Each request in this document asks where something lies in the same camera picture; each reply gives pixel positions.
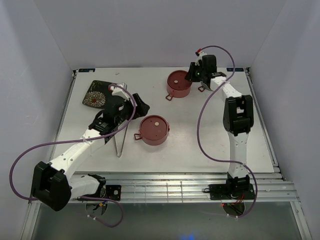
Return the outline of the dark red lid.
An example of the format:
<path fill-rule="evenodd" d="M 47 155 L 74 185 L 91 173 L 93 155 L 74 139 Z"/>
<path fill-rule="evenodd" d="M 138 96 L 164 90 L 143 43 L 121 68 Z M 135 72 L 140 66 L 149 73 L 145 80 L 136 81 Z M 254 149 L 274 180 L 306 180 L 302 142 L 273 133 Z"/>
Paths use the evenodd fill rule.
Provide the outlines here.
<path fill-rule="evenodd" d="M 167 78 L 167 85 L 177 91 L 189 90 L 192 82 L 185 79 L 187 73 L 185 70 L 173 71 Z"/>
<path fill-rule="evenodd" d="M 168 124 L 163 117 L 150 115 L 141 121 L 139 132 L 143 138 L 148 140 L 160 140 L 167 136 Z"/>

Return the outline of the grey lid with handle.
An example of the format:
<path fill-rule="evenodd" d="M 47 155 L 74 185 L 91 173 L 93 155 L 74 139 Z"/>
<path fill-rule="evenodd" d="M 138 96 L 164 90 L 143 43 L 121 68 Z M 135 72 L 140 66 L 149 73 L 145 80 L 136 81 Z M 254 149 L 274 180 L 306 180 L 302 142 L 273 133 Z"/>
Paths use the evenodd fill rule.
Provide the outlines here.
<path fill-rule="evenodd" d="M 204 92 L 205 90 L 207 91 L 213 91 L 211 89 L 211 82 L 204 82 L 204 81 L 200 81 L 200 86 L 197 88 L 200 92 Z"/>

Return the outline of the pink steel-lined bowl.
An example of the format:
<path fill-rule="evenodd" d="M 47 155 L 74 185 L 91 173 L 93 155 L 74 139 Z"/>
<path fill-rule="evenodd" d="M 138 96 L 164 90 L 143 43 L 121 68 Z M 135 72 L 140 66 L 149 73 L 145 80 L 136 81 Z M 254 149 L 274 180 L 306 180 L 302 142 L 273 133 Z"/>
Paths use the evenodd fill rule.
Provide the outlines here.
<path fill-rule="evenodd" d="M 166 141 L 170 132 L 169 127 L 158 126 L 142 126 L 138 133 L 134 133 L 135 141 L 142 140 L 150 146 L 158 146 Z"/>
<path fill-rule="evenodd" d="M 173 88 L 169 84 L 166 85 L 167 95 L 166 100 L 171 101 L 173 98 L 184 98 L 191 91 L 191 84 L 178 85 L 177 89 Z"/>

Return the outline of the stainless steel tongs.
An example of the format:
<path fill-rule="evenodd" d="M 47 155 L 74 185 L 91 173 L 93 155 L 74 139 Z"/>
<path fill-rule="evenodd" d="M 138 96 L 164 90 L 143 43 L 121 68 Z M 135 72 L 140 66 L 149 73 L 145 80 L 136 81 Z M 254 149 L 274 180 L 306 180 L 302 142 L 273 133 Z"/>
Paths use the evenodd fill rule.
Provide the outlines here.
<path fill-rule="evenodd" d="M 114 144 L 114 150 L 115 150 L 117 158 L 121 158 L 123 155 L 128 128 L 129 128 L 129 126 L 127 125 L 123 129 L 122 133 L 119 132 L 119 133 L 115 134 L 112 138 L 113 144 Z"/>

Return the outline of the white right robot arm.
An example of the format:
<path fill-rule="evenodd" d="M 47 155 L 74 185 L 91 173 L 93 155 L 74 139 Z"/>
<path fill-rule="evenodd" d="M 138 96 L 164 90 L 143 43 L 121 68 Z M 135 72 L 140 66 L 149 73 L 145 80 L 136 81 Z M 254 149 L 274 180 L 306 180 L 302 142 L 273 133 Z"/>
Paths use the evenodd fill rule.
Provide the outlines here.
<path fill-rule="evenodd" d="M 253 98 L 242 94 L 227 80 L 227 76 L 217 69 L 217 58 L 203 51 L 197 52 L 197 60 L 190 63 L 185 79 L 201 83 L 205 90 L 221 92 L 224 102 L 222 123 L 229 137 L 230 163 L 224 184 L 209 187 L 212 194 L 228 195 L 237 199 L 249 191 L 250 177 L 247 165 L 247 141 L 254 125 Z"/>

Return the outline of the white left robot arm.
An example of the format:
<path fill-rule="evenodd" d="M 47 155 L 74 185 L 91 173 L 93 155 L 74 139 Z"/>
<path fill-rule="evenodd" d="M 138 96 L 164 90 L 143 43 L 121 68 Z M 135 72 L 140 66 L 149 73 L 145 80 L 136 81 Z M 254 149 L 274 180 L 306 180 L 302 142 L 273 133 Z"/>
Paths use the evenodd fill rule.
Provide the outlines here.
<path fill-rule="evenodd" d="M 89 156 L 103 147 L 125 121 L 147 115 L 150 106 L 137 93 L 134 102 L 112 96 L 94 117 L 81 137 L 48 163 L 39 162 L 33 172 L 31 195 L 54 211 L 62 210 L 69 200 L 82 196 L 100 200 L 106 195 L 106 179 L 97 174 L 74 176 Z"/>

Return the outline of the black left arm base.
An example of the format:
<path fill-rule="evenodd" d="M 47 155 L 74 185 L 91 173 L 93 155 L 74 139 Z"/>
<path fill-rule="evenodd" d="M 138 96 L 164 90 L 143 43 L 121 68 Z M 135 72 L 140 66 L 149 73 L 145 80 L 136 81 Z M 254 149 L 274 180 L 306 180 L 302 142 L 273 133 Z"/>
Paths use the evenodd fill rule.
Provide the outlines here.
<path fill-rule="evenodd" d="M 111 199 L 114 201 L 121 200 L 122 186 L 118 184 L 107 184 L 102 187 L 100 196 L 102 198 Z"/>

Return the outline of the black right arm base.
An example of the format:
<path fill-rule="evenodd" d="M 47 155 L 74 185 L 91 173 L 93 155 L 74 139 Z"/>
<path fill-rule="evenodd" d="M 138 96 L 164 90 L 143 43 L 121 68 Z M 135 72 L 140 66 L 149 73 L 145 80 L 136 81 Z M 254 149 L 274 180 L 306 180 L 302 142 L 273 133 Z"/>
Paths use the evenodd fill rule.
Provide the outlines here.
<path fill-rule="evenodd" d="M 253 185 L 248 189 L 228 189 L 226 184 L 210 184 L 202 189 L 210 200 L 253 200 L 256 196 Z"/>

